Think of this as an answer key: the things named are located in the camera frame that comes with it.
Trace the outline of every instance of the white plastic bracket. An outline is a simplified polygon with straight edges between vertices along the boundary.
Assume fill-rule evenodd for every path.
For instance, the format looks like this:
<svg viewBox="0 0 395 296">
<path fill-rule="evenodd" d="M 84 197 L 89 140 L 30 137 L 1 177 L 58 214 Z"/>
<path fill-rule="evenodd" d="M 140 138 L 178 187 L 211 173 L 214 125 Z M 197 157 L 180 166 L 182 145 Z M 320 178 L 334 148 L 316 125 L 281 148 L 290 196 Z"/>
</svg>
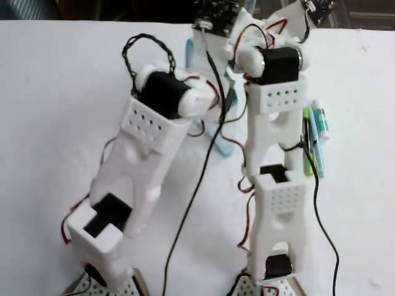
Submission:
<svg viewBox="0 0 395 296">
<path fill-rule="evenodd" d="M 289 148 L 300 142 L 302 108 L 306 104 L 306 79 L 259 86 L 246 86 L 248 94 L 248 137 L 246 173 L 255 185 L 256 217 L 250 238 L 247 270 L 255 280 L 265 278 L 269 256 L 286 254 L 291 260 L 292 276 L 302 268 L 305 244 L 302 149 L 285 152 L 287 181 L 277 183 L 260 168 L 270 146 Z M 278 113 L 275 120 L 270 115 Z M 278 244 L 286 248 L 274 251 Z"/>
<path fill-rule="evenodd" d="M 248 137 L 246 142 L 246 171 L 254 184 L 260 174 L 262 161 L 273 144 L 288 148 L 300 141 L 302 108 L 306 105 L 306 79 L 259 86 L 246 86 L 248 93 Z M 279 113 L 271 121 L 270 114 Z M 285 153 L 285 167 L 302 171 L 302 150 Z"/>
<path fill-rule="evenodd" d="M 191 120 L 182 118 L 168 120 L 130 98 L 109 158 L 90 192 L 91 205 L 113 193 L 133 209 L 123 231 L 127 237 L 145 227 L 190 124 Z"/>
<path fill-rule="evenodd" d="M 276 183 L 270 174 L 255 177 L 256 217 L 251 231 L 248 271 L 254 279 L 265 277 L 265 262 L 271 255 L 285 253 L 292 273 L 300 272 L 304 258 L 304 196 L 306 185 L 298 171 L 285 173 L 288 181 Z M 274 250 L 279 243 L 287 249 Z"/>
<path fill-rule="evenodd" d="M 92 237 L 84 227 L 97 215 L 88 202 L 82 203 L 68 218 L 72 246 L 82 263 L 92 264 L 106 279 L 110 289 L 116 290 L 130 276 L 122 252 L 122 232 L 113 224 L 108 224 L 97 236 Z"/>
</svg>

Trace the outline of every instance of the green marker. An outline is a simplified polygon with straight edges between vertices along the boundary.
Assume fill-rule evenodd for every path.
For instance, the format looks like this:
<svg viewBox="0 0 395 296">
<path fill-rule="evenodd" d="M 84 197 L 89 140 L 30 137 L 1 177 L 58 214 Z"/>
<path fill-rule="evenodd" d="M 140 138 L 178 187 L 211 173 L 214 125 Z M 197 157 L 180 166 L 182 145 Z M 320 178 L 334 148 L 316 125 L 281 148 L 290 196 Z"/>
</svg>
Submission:
<svg viewBox="0 0 395 296">
<path fill-rule="evenodd" d="M 309 108 L 303 108 L 303 139 L 304 144 L 307 147 L 307 151 L 314 161 L 314 155 L 312 153 L 312 143 L 310 140 L 310 118 L 309 118 Z M 304 164 L 304 174 L 306 177 L 311 177 L 313 175 L 313 169 L 310 165 L 309 159 L 305 154 L 303 154 L 303 164 Z"/>
</svg>

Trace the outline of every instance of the blue object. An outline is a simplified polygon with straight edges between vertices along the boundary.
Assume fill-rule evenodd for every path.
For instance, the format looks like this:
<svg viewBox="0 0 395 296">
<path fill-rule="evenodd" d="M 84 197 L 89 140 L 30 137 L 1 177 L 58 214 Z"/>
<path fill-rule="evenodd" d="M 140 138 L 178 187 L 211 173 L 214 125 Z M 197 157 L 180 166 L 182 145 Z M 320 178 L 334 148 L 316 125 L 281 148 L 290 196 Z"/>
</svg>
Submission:
<svg viewBox="0 0 395 296">
<path fill-rule="evenodd" d="M 185 44 L 185 68 L 186 69 L 189 69 L 191 66 L 192 55 L 193 55 L 193 40 L 188 39 Z M 232 108 L 233 106 L 237 105 L 237 102 L 238 102 L 238 98 L 235 93 L 235 95 L 231 99 L 229 108 Z M 194 124 L 197 125 L 199 128 L 202 128 L 200 120 L 195 120 Z M 209 139 L 212 139 L 214 137 L 214 134 L 215 134 L 217 128 L 218 128 L 217 123 L 206 123 L 205 136 L 208 137 Z M 225 140 L 224 138 L 221 137 L 220 134 L 217 136 L 217 138 L 215 140 L 214 147 L 224 157 L 230 157 L 233 154 L 233 151 L 235 150 L 235 144 Z"/>
<path fill-rule="evenodd" d="M 185 69 L 190 68 L 192 55 L 193 55 L 193 40 L 188 39 L 185 44 Z"/>
<path fill-rule="evenodd" d="M 314 118 L 314 112 L 313 108 L 309 106 L 309 117 Z M 322 157 L 322 151 L 321 151 L 321 145 L 318 137 L 318 130 L 317 130 L 317 124 L 315 123 L 315 120 L 310 120 L 310 125 L 311 125 L 311 141 L 313 144 L 313 149 L 314 149 L 314 156 L 315 156 L 315 164 L 317 167 L 317 173 L 320 178 L 324 177 L 325 174 L 325 166 L 323 163 L 323 157 Z"/>
</svg>

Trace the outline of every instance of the blue marker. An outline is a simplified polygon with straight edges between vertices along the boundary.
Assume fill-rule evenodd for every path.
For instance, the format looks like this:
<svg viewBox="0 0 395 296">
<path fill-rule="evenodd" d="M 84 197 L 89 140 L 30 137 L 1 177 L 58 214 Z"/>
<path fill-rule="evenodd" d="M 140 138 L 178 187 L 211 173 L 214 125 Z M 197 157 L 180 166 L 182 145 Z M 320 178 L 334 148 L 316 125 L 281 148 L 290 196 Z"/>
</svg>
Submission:
<svg viewBox="0 0 395 296">
<path fill-rule="evenodd" d="M 193 40 L 188 39 L 185 44 L 185 69 L 191 66 L 191 59 L 193 55 Z"/>
<path fill-rule="evenodd" d="M 320 141 L 319 141 L 319 136 L 318 136 L 318 130 L 317 130 L 317 124 L 315 123 L 314 120 L 314 112 L 311 106 L 309 106 L 309 117 L 313 118 L 310 120 L 311 124 L 311 143 L 313 145 L 314 149 L 314 156 L 315 156 L 315 164 L 317 166 L 317 173 L 320 178 L 324 177 L 324 164 L 323 164 L 323 157 L 322 157 L 322 152 L 321 152 L 321 146 L 320 146 Z"/>
</svg>

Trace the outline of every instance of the black cable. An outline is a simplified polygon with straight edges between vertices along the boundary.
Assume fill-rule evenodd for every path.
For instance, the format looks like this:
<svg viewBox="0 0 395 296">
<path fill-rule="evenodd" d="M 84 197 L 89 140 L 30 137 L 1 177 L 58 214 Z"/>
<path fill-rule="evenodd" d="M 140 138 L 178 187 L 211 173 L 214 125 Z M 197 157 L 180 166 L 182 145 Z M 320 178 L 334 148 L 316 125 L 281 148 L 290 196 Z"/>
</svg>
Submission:
<svg viewBox="0 0 395 296">
<path fill-rule="evenodd" d="M 335 265 L 335 271 L 333 272 L 333 283 L 332 283 L 332 295 L 336 296 L 336 280 L 338 278 L 338 270 L 339 270 L 339 264 L 340 264 L 340 257 L 339 257 L 339 253 L 338 250 L 336 249 L 334 243 L 332 242 L 329 234 L 326 232 L 326 229 L 323 227 L 323 224 L 321 222 L 321 218 L 320 218 L 320 214 L 318 213 L 318 208 L 317 208 L 317 196 L 318 196 L 318 187 L 320 184 L 320 178 L 318 177 L 318 173 L 317 173 L 317 169 L 315 168 L 314 165 L 314 161 L 312 159 L 312 157 L 309 154 L 309 151 L 307 150 L 306 145 L 304 144 L 303 141 L 297 143 L 295 146 L 289 148 L 289 149 L 284 149 L 282 148 L 285 152 L 289 152 L 292 151 L 294 149 L 297 148 L 303 148 L 303 151 L 313 169 L 313 174 L 314 174 L 314 179 L 315 179 L 315 186 L 314 186 L 314 195 L 313 195 L 313 205 L 314 205 L 314 212 L 315 212 L 315 217 L 317 218 L 318 221 L 318 225 L 320 225 L 320 228 L 322 230 L 322 232 L 324 233 L 327 241 L 329 242 L 329 244 L 331 245 L 335 255 L 336 255 L 336 265 Z"/>
<path fill-rule="evenodd" d="M 248 103 L 247 103 L 247 97 L 246 97 L 246 103 L 245 103 L 245 105 L 244 105 L 243 112 L 241 112 L 241 114 L 240 114 L 238 117 L 236 117 L 236 118 L 234 118 L 234 119 L 229 119 L 229 120 L 225 121 L 225 124 L 227 125 L 228 123 L 236 122 L 236 121 L 239 121 L 240 119 L 242 119 L 242 117 L 243 117 L 244 114 L 246 113 L 247 105 L 248 105 Z"/>
<path fill-rule="evenodd" d="M 206 43 L 206 41 L 205 41 L 205 36 L 204 36 L 204 31 L 202 32 L 202 34 L 203 34 L 204 42 Z M 217 80 L 217 83 L 218 83 L 218 86 L 219 86 L 219 89 L 220 89 L 221 102 L 222 102 L 222 106 L 221 106 L 221 115 L 220 115 L 220 123 L 219 123 L 219 125 L 218 125 L 218 128 L 217 128 L 217 130 L 216 130 L 216 132 L 215 132 L 215 134 L 214 134 L 212 140 L 211 140 L 209 149 L 207 150 L 206 159 L 204 160 L 203 169 L 202 169 L 201 175 L 200 175 L 200 177 L 199 177 L 199 181 L 197 182 L 197 185 L 196 185 L 195 190 L 194 190 L 194 192 L 193 192 L 192 198 L 191 198 L 191 200 L 189 201 L 188 206 L 187 206 L 187 208 L 186 208 L 186 210 L 185 210 L 185 212 L 184 212 L 184 215 L 183 215 L 183 218 L 182 218 L 182 220 L 181 220 L 180 226 L 178 227 L 177 234 L 176 234 L 176 236 L 175 236 L 175 238 L 174 238 L 172 247 L 171 247 L 171 249 L 170 249 L 170 252 L 168 253 L 167 260 L 166 260 L 166 264 L 165 264 L 165 273 L 164 273 L 164 283 L 163 283 L 162 296 L 165 296 L 165 295 L 166 295 L 167 274 L 168 274 L 168 267 L 169 267 L 169 264 L 170 264 L 170 259 L 171 259 L 171 257 L 172 257 L 172 254 L 173 254 L 175 245 L 177 244 L 177 241 L 178 241 L 178 239 L 179 239 L 179 237 L 180 237 L 181 230 L 183 229 L 183 226 L 184 226 L 186 217 L 188 216 L 188 213 L 189 213 L 189 211 L 191 210 L 191 207 L 192 207 L 192 204 L 193 204 L 193 202 L 194 202 L 194 200 L 195 200 L 196 194 L 198 193 L 198 190 L 199 190 L 199 188 L 200 188 L 200 185 L 201 185 L 201 183 L 202 183 L 202 181 L 203 181 L 203 177 L 204 177 L 204 175 L 205 175 L 205 173 L 206 173 L 207 164 L 208 164 L 209 159 L 210 159 L 211 151 L 212 151 L 212 149 L 213 149 L 213 147 L 214 147 L 214 143 L 215 143 L 215 140 L 216 140 L 217 136 L 218 136 L 219 133 L 221 132 L 222 126 L 223 126 L 223 124 L 224 124 L 224 122 L 225 122 L 225 116 L 226 116 L 226 113 L 227 113 L 227 110 L 226 110 L 226 107 L 225 107 L 225 92 L 224 92 L 224 90 L 223 90 L 223 86 L 222 86 L 222 82 L 221 82 L 221 79 L 220 79 L 220 75 L 218 74 L 217 67 L 215 66 L 214 61 L 212 60 L 211 55 L 210 55 L 210 53 L 209 53 L 209 51 L 208 51 L 207 48 L 206 48 L 206 55 L 207 55 L 207 60 L 208 60 L 208 62 L 209 62 L 209 64 L 210 64 L 211 69 L 212 69 L 213 72 L 214 72 L 215 79 Z"/>
<path fill-rule="evenodd" d="M 125 46 L 123 47 L 122 57 L 125 60 L 125 64 L 128 69 L 128 72 L 130 74 L 130 77 L 133 80 L 132 91 L 134 91 L 134 92 L 136 92 L 135 80 L 136 80 L 137 72 L 135 72 L 134 70 L 131 69 L 131 65 L 130 65 L 127 53 L 128 53 L 129 48 L 131 48 L 138 40 L 143 39 L 143 38 L 152 40 L 153 42 L 158 44 L 167 53 L 168 62 L 170 64 L 168 72 L 170 74 L 174 75 L 174 71 L 175 71 L 175 67 L 176 67 L 176 62 L 175 62 L 174 55 L 173 55 L 172 51 L 161 40 L 155 38 L 153 35 L 145 34 L 145 33 L 141 33 L 139 35 L 130 37 L 129 40 L 126 42 Z"/>
<path fill-rule="evenodd" d="M 203 136 L 203 134 L 206 132 L 206 124 L 204 123 L 203 120 L 201 120 L 201 125 L 202 125 L 202 131 L 199 134 L 189 134 L 188 133 L 188 136 L 192 137 L 192 138 L 198 138 L 200 136 Z"/>
<path fill-rule="evenodd" d="M 116 138 L 117 138 L 117 137 L 113 137 L 113 138 L 109 139 L 109 140 L 104 144 L 104 148 L 103 148 L 103 151 L 101 152 L 101 156 L 100 156 L 100 165 L 102 165 L 102 164 L 104 163 L 104 154 L 106 154 L 107 147 L 108 147 L 112 142 L 114 142 Z"/>
<path fill-rule="evenodd" d="M 309 11 L 310 11 L 309 9 L 306 9 L 304 12 L 304 22 L 306 23 L 306 31 L 304 32 L 303 39 L 302 41 L 299 42 L 299 44 L 305 43 L 310 36 L 310 25 L 309 25 L 309 16 L 308 16 Z"/>
</svg>

